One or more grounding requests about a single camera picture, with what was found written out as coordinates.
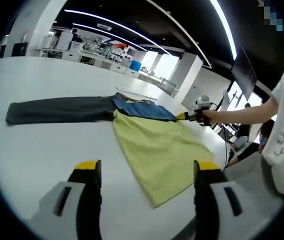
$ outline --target yellow cloth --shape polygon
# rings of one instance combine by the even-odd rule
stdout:
[[[113,127],[134,175],[157,208],[193,182],[193,161],[211,153],[181,122],[126,116],[118,110]]]

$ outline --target black cable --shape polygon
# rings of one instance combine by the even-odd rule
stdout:
[[[224,169],[226,169],[226,167],[228,165],[228,146],[227,146],[226,128],[225,128],[224,125],[222,125],[222,126],[223,126],[223,129],[224,129],[224,142],[225,142],[225,166],[224,166]]]

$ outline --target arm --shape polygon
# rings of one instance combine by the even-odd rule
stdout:
[[[264,149],[264,145],[259,145],[257,151],[261,154]]]
[[[211,124],[260,124],[272,118],[277,112],[278,102],[271,96],[266,103],[260,106],[248,107],[238,111],[205,110],[203,114],[210,118]]]

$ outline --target monitor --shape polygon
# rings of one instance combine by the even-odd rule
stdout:
[[[231,69],[233,79],[239,85],[246,100],[249,100],[257,83],[257,77],[250,60],[243,47],[237,53],[237,57]]]

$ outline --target desk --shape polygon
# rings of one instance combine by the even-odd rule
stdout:
[[[155,77],[155,76],[153,76],[153,75],[151,75],[151,74],[148,74],[148,73],[146,73],[146,72],[144,72],[144,71],[138,71],[140,74],[142,74],[143,76],[146,76],[147,78],[150,78],[150,79],[153,79],[153,80],[155,80],[155,81],[157,81],[157,82],[159,82],[159,83],[162,83],[162,80],[160,79],[160,78],[157,78],[157,77]]]
[[[95,53],[95,52],[90,53],[90,52],[84,51],[84,50],[81,50],[80,52],[73,52],[73,51],[69,51],[69,50],[59,50],[59,49],[53,49],[53,48],[39,48],[38,51],[61,52],[61,53],[67,53],[67,54],[78,54],[78,55],[83,56],[83,57],[96,59],[96,60],[99,60],[99,61],[102,61],[102,62],[106,62],[106,63],[122,66],[120,63],[118,63],[116,61],[109,60],[109,59],[105,58],[104,56],[99,55],[98,53]]]
[[[157,86],[103,68],[46,57],[0,59],[0,190],[20,219],[39,210],[39,200],[66,181],[83,161],[102,161],[100,230],[104,240],[172,239],[194,217],[194,189],[152,209],[117,143],[112,122],[7,126],[10,103],[46,98],[110,96],[116,87],[145,91],[177,115],[187,109]],[[135,99],[145,99],[127,94]],[[209,127],[185,125],[225,164],[225,143]]]

